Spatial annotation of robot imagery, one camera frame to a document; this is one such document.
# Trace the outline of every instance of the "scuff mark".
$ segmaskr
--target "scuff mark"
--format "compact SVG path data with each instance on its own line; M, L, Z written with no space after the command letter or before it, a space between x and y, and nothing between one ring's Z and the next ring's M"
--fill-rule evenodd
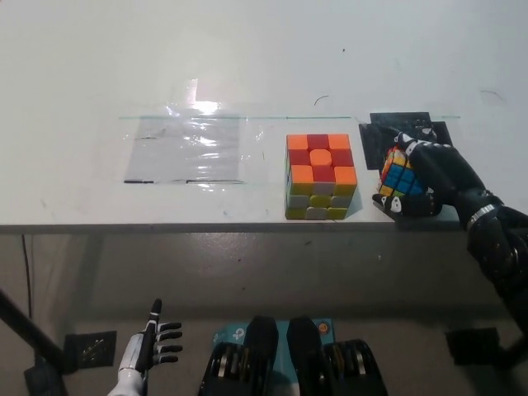
M323 99L324 97L329 97L330 95L322 95L321 97L318 97L317 100L313 103L313 105L317 105L317 102L320 100L320 99Z
M486 104L497 104L497 100L501 103L507 103L506 99L500 93L491 89L481 89L480 97L482 97Z

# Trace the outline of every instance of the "white robotic hand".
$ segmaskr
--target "white robotic hand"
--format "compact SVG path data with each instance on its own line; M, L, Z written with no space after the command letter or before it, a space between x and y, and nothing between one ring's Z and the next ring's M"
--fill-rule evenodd
M146 396L148 394L149 370L162 363L178 361L175 353L180 345L158 345L168 339L177 339L181 323L159 323L162 301L156 299L148 317L147 327L129 341L117 374L117 385L108 396Z

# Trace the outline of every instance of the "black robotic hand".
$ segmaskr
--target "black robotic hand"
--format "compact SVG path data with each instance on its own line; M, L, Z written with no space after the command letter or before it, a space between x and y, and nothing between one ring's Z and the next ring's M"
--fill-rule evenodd
M479 209L502 204L486 190L479 176L456 148L448 144L416 140L392 128L380 128L394 137L394 145L407 154L418 180L429 187L422 196L384 197L375 194L374 201L385 210L405 216L426 216L437 215L443 205L453 205L460 223L466 228L471 216Z
M442 205L453 205L468 232L469 252L522 332L528 334L528 216L506 207L486 190L456 148L416 140L392 128L382 130L394 136L418 180L431 189L423 196L375 194L374 201L404 216L436 215Z

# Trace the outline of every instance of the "black cable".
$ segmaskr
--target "black cable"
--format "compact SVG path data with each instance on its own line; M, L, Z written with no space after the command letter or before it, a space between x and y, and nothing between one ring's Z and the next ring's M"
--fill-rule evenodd
M31 277L30 259L27 256L26 235L22 234L22 250L24 252L24 263L26 264L26 284L27 284L27 316L33 319L33 299L31 299Z

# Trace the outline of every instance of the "clear plastic sheet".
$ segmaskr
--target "clear plastic sheet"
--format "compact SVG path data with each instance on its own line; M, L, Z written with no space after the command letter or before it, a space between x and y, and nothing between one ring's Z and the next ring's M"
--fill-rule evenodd
M208 190L282 185L287 134L352 128L350 116L321 116L314 109L286 113L269 105L202 101L135 111L140 115L120 117L127 125L124 139L131 143L124 182L207 185Z

